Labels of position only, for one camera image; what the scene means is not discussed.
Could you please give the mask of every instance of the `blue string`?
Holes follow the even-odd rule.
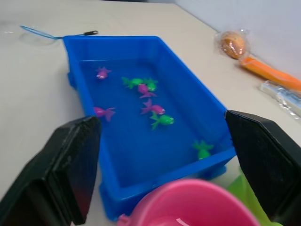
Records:
[[[36,34],[36,35],[39,35],[39,36],[42,36],[42,37],[45,37],[45,38],[49,38],[49,39],[54,39],[54,40],[58,40],[58,39],[62,39],[63,37],[55,37],[51,34],[47,34],[45,32],[42,32],[42,31],[38,31],[38,30],[35,30],[33,28],[30,28],[30,27],[26,27],[26,26],[20,26],[22,29],[30,32],[30,33],[33,33],[33,34]]]

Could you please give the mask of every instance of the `green toy fish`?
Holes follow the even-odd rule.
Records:
[[[168,116],[168,115],[161,115],[158,116],[154,111],[152,112],[152,117],[151,119],[156,120],[153,124],[152,124],[152,130],[154,130],[159,124],[162,125],[171,125],[174,123],[174,118]]]
[[[140,84],[143,84],[143,80],[142,79],[127,79],[125,77],[121,78],[123,80],[123,84],[127,85],[127,88],[132,89],[134,86],[139,86]]]
[[[200,144],[198,141],[195,141],[192,147],[198,150],[198,159],[204,159],[211,156],[208,150],[213,149],[214,145],[207,145],[206,142],[202,140]]]
[[[156,88],[157,88],[156,83],[158,81],[153,80],[153,79],[144,79],[143,82],[147,85],[147,88],[149,89],[150,92],[153,92],[156,90]]]

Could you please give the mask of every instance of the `toy fish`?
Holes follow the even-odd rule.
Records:
[[[149,89],[147,88],[146,84],[140,84],[138,86],[138,92],[142,93],[143,95],[139,98],[144,98],[144,97],[156,97],[157,95],[154,93],[149,92]]]
[[[174,123],[174,118],[168,116],[168,115],[161,115],[161,116],[157,116],[157,114],[153,111],[152,112],[152,117],[151,119],[156,120],[153,124],[152,124],[152,130],[154,130],[159,124],[162,125],[171,125]]]
[[[153,92],[156,90],[156,88],[157,88],[156,83],[158,81],[153,80],[153,79],[145,79],[143,82],[147,85],[147,88],[149,89],[150,92]]]
[[[141,114],[146,114],[147,112],[154,111],[156,114],[164,114],[165,110],[159,105],[152,105],[151,99],[143,103],[146,107],[142,108]]]
[[[94,107],[93,109],[94,109],[94,112],[96,113],[97,117],[105,116],[105,119],[107,121],[111,121],[111,117],[113,116],[113,114],[115,114],[115,112],[112,111],[115,109],[114,107],[108,108],[107,110],[104,110],[100,107]]]
[[[98,72],[96,77],[101,80],[106,79],[108,77],[108,73],[112,72],[111,70],[108,70],[105,67],[99,67],[96,71]]]
[[[127,85],[127,88],[130,88],[132,89],[134,86],[139,86],[140,84],[143,83],[143,80],[142,79],[127,79],[125,77],[122,77],[121,78],[123,80],[123,84],[124,85]]]
[[[200,144],[198,141],[195,141],[192,147],[198,150],[198,159],[204,159],[211,156],[208,150],[213,149],[214,145],[207,145],[204,140],[201,140]]]

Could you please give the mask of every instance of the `bucket handle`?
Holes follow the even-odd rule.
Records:
[[[117,222],[117,226],[129,226],[131,223],[131,218],[128,217],[125,214],[122,214],[119,218],[118,218],[118,222]]]

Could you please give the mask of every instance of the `table surface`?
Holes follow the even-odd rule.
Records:
[[[99,0],[11,0],[1,14],[12,22],[11,39],[0,36],[0,198],[20,170],[45,144],[53,130],[83,116],[67,80],[67,57],[61,41],[37,46],[18,37],[24,24],[55,35],[98,30],[100,35],[157,35],[192,72],[232,110],[274,120],[301,145],[300,124],[257,87],[261,79],[214,49],[215,31],[174,4]],[[237,158],[213,181],[229,185],[238,176]],[[109,226],[97,190],[87,226]]]

